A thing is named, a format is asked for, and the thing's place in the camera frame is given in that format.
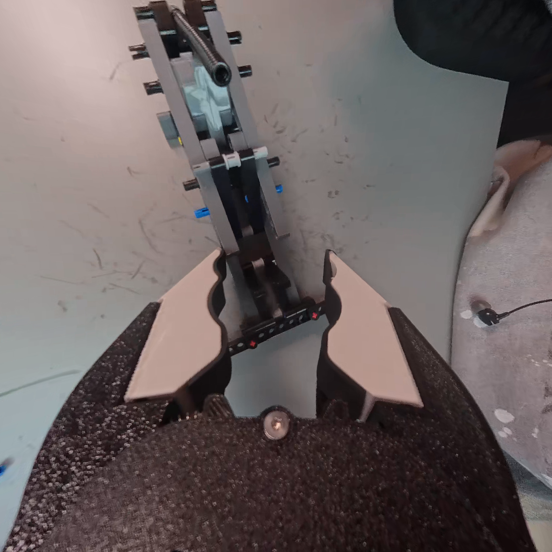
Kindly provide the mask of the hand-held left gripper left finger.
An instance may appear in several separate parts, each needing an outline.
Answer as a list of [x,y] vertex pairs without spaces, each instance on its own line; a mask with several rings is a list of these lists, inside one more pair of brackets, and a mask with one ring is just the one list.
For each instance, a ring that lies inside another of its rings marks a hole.
[[160,299],[125,402],[223,393],[231,378],[225,306],[226,258],[215,249]]

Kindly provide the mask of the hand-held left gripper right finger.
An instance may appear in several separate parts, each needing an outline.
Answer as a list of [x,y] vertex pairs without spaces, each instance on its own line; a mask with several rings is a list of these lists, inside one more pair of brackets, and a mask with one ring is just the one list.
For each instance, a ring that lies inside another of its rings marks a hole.
[[332,401],[366,422],[378,403],[423,408],[391,316],[391,305],[336,252],[323,264],[324,330],[316,369],[316,416]]

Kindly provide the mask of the grey toy brick chassis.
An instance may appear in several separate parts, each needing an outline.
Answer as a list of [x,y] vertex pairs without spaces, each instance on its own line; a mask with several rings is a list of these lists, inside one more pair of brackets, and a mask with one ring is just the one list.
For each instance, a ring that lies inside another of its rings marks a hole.
[[185,156],[232,274],[242,312],[230,355],[325,313],[324,300],[301,296],[285,241],[290,235],[272,169],[280,163],[261,144],[248,105],[244,79],[232,48],[239,31],[228,32],[215,1],[148,1],[133,8],[142,43],[129,47],[134,60],[150,59],[156,79],[147,95],[163,95],[168,111],[157,114],[163,134]]

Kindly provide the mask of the grey desk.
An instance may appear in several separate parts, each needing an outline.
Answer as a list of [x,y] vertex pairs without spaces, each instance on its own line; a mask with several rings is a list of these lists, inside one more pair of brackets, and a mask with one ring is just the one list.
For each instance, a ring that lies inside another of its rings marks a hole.
[[[1,542],[79,379],[216,245],[143,82],[133,6],[1,1]],[[460,250],[508,85],[434,67],[392,1],[217,1],[291,226],[300,290],[331,248],[445,358]]]

